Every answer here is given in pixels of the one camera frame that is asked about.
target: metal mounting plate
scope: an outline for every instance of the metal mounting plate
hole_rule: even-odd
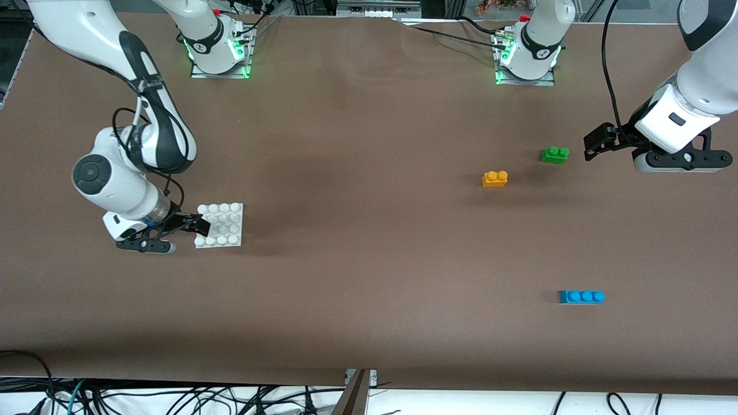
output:
[[[512,26],[505,27],[505,34],[511,33],[512,34]],[[509,47],[511,38],[508,36],[497,36],[497,35],[490,35],[490,39],[492,40],[492,44],[501,44],[505,47]],[[554,86],[554,71],[553,69],[549,69],[548,72],[546,72],[546,75],[543,75],[543,78],[536,79],[536,80],[527,80],[527,79],[520,79],[517,76],[513,75],[512,72],[510,72],[510,69],[507,69],[504,67],[500,60],[502,59],[502,55],[508,51],[495,49],[493,51],[493,57],[494,57],[494,79],[497,85],[527,85],[527,86]]]
[[[244,35],[244,59],[238,62],[231,70],[220,73],[210,74],[203,72],[200,68],[192,63],[192,69],[190,71],[191,78],[204,78],[204,79],[249,79],[251,77],[251,65],[254,60],[254,45],[256,43],[256,30],[251,30]]]
[[[351,378],[354,377],[355,373],[356,369],[346,369],[346,374],[343,376],[343,384],[348,385],[348,383],[351,381]],[[371,369],[369,371],[369,376],[369,386],[376,386],[376,369]]]

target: table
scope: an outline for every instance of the table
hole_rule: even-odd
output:
[[[184,209],[243,202],[244,245],[116,249],[69,177],[134,96],[34,36],[0,112],[4,349],[75,377],[315,385],[371,367],[398,388],[738,392],[738,168],[583,160],[612,120],[600,25],[571,27],[546,89],[497,86],[487,49],[380,18],[282,18],[251,79],[193,80],[166,15],[121,19],[198,140]],[[613,25],[608,52],[624,114],[689,56],[670,25]],[[713,147],[738,151],[736,128]],[[538,161],[550,145],[570,160]],[[490,170],[509,184],[482,188]]]

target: yellow lego brick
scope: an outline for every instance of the yellow lego brick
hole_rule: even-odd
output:
[[[488,171],[482,176],[482,186],[485,188],[501,188],[507,185],[507,171]]]

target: black joint cap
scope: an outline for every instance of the black joint cap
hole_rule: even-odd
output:
[[[72,180],[84,194],[98,194],[108,183],[111,174],[108,159],[99,154],[88,154],[75,165]]]

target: white robotic arm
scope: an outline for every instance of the white robotic arm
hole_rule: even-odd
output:
[[[154,0],[174,20],[184,44],[202,71],[220,74],[245,57],[244,25],[226,15],[216,16],[203,0]]]
[[[692,57],[648,102],[635,127],[669,153],[738,109],[736,0],[682,0],[678,21]]]
[[[530,21],[513,26],[514,46],[500,64],[521,79],[542,78],[556,64],[561,40],[575,15],[571,0],[540,0]]]
[[[712,150],[710,127],[738,110],[738,0],[681,0],[679,28],[692,56],[666,79],[622,130],[604,123],[584,138],[584,158],[635,147],[644,172],[707,171],[729,166]],[[692,140],[703,138],[702,148]]]
[[[206,222],[183,222],[180,206],[145,177],[147,172],[181,173],[197,155],[193,135],[146,46],[125,29],[106,0],[29,0],[29,6],[49,41],[124,80],[137,96],[136,113],[143,107],[151,120],[138,123],[134,117],[131,126],[104,128],[72,172],[79,193],[108,211],[103,221],[118,246],[131,248],[122,241],[155,226],[160,231],[175,227],[207,234]],[[139,248],[168,253],[173,245],[162,242],[153,251]]]

